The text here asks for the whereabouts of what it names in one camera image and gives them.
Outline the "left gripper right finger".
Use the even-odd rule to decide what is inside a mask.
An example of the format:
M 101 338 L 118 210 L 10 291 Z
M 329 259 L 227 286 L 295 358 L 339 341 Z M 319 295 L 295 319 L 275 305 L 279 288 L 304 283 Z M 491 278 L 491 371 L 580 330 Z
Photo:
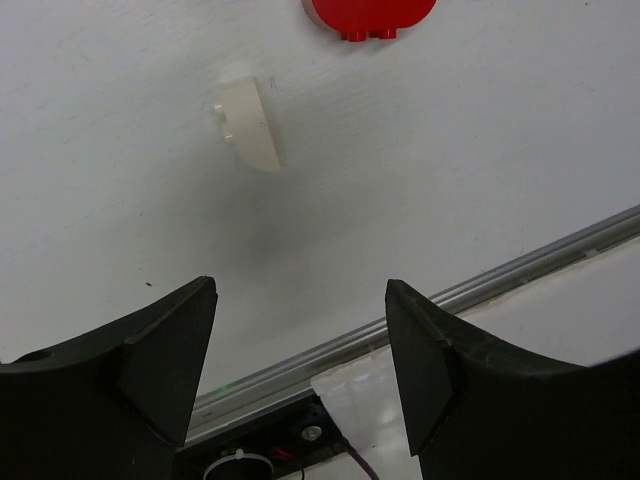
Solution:
M 582 367 L 508 343 L 407 286 L 435 343 L 393 349 L 410 453 L 426 479 L 635 479 L 639 355 Z

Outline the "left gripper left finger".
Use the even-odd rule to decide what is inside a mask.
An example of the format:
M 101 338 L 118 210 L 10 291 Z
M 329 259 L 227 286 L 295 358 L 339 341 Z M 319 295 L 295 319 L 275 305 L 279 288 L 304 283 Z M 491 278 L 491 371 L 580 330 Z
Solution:
M 201 276 L 155 303 L 1 367 L 4 479 L 167 479 L 218 295 Z

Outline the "white lego brick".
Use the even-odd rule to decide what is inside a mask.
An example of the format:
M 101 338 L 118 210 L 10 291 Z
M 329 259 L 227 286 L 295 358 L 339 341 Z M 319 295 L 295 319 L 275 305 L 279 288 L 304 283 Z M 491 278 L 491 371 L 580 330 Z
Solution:
M 274 137 L 253 77 L 222 84 L 216 92 L 213 109 L 220 119 L 225 141 L 235 147 L 245 165 L 262 173 L 281 169 Z

